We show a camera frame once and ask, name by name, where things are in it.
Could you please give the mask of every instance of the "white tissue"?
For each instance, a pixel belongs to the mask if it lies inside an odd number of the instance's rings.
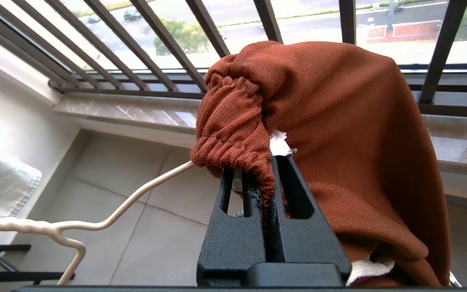
[[[293,153],[285,141],[286,138],[286,133],[280,131],[274,131],[269,136],[269,150],[274,157],[278,155],[285,157]]]

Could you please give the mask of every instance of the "orange cloth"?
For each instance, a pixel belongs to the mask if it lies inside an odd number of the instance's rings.
[[[391,58],[349,44],[262,41],[222,58],[206,83],[196,165],[217,177],[223,167],[254,173],[267,207],[275,188],[269,133],[284,131],[351,261],[380,254],[402,270],[369,285],[448,285],[437,160]]]

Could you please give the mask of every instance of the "road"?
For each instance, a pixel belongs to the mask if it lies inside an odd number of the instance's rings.
[[[232,18],[232,15],[238,15],[240,11],[245,11],[242,18],[254,19],[257,16],[257,12],[254,8],[253,2],[251,0],[242,0],[243,5],[237,5],[236,9],[230,13],[224,11],[225,7],[232,6],[231,2],[226,2],[225,0],[206,0],[204,1],[206,7],[209,9],[214,22],[218,24],[219,22],[227,23],[232,20],[239,20]],[[278,3],[284,3],[285,0],[279,0],[274,2],[274,9],[276,15],[279,13],[284,13],[283,9],[285,8]],[[337,7],[338,0],[298,0],[294,2],[300,2],[300,9],[313,9],[318,8],[319,5],[322,5],[322,9],[326,7]],[[375,2],[375,0],[358,0],[356,1],[357,5],[360,4],[370,4]],[[159,17],[165,17],[170,19],[184,19],[186,21],[195,20],[190,9],[186,4],[178,6],[177,9],[161,9],[162,6],[157,6],[157,3],[162,3],[161,0],[154,1],[150,4],[152,9],[157,13]],[[393,17],[393,24],[406,24],[413,22],[425,22],[433,20],[441,20],[444,17],[446,11],[447,2],[429,2],[429,3],[420,3],[417,5],[405,6],[405,9],[400,12],[396,12]],[[131,9],[119,9],[112,11],[111,13],[115,18],[125,27],[125,29],[135,38],[138,43],[146,48],[153,48],[152,44],[154,38],[156,37],[155,33],[145,22],[145,20],[140,19],[134,22],[125,22],[124,21],[124,11]],[[287,13],[291,13],[291,8],[287,9]],[[388,9],[377,9],[371,11],[357,11],[356,13],[356,24],[357,26],[383,26],[387,24],[388,20]],[[282,34],[293,33],[293,32],[306,32],[311,31],[312,33],[318,33],[320,30],[332,30],[340,28],[340,19],[337,13],[325,14],[325,15],[313,15],[308,17],[297,17],[290,19],[282,19],[278,21],[279,28]],[[100,40],[102,40],[109,48],[114,52],[120,52],[128,50],[124,43],[104,24],[103,21],[100,21],[96,24],[86,24],[87,27],[95,33]],[[255,24],[243,24],[238,26],[224,26],[219,30],[221,35],[228,41],[233,41],[233,39],[242,39],[246,36],[257,37],[260,36],[261,39],[265,39],[265,32],[262,28],[260,22]]]

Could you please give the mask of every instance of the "parked car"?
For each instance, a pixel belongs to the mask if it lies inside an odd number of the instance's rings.
[[[139,20],[140,18],[141,18],[141,14],[136,9],[132,9],[124,13],[124,20],[126,22]]]
[[[100,21],[100,17],[96,14],[89,15],[87,18],[87,22],[89,24],[96,24],[99,21]]]

